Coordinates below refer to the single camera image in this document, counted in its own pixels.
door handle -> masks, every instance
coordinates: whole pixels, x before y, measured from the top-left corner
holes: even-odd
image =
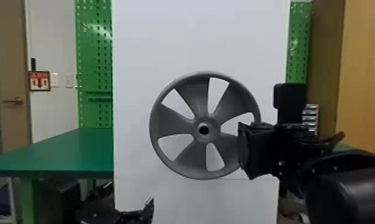
[[[23,100],[20,97],[15,97],[12,100],[3,100],[2,101],[4,104],[9,104],[9,103],[14,103],[17,105],[23,104]]]

fan blade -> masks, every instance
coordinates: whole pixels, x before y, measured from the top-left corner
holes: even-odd
[[[244,98],[238,89],[229,84],[214,111],[216,119],[223,124],[233,117],[249,112],[249,108],[243,102]]]
[[[187,145],[174,161],[197,169],[207,169],[206,145],[193,141]]]
[[[203,78],[176,88],[195,116],[208,112],[208,86],[209,78]]]
[[[212,143],[221,155],[225,166],[237,160],[237,136],[221,133]]]
[[[161,104],[156,115],[155,129],[158,130],[158,138],[189,133],[192,121],[169,107]]]

red sign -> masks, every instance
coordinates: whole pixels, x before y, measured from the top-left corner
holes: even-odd
[[[30,91],[50,91],[49,71],[29,71]]]

center hole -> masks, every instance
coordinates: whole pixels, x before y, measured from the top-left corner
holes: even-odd
[[[202,125],[199,127],[199,133],[202,135],[208,135],[209,133],[209,128],[207,125]]]

black cylinder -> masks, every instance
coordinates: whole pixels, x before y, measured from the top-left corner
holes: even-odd
[[[311,224],[375,224],[375,168],[316,177],[305,200]]]

